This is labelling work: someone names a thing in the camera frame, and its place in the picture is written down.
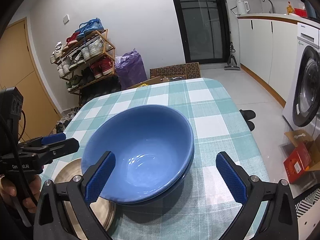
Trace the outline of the person left hand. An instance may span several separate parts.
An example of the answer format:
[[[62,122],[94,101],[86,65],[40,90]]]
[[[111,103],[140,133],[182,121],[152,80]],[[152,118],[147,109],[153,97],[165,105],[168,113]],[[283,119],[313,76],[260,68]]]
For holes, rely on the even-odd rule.
[[[38,201],[41,189],[41,178],[39,175],[34,176],[29,184],[29,187],[33,197]],[[16,185],[12,181],[3,176],[1,178],[1,197],[3,198],[4,202],[8,205],[13,206],[14,203],[12,200],[16,196],[24,196],[24,192],[21,192],[19,189],[17,189]],[[25,197],[22,204],[29,213],[36,213],[37,204],[33,202],[31,197]]]

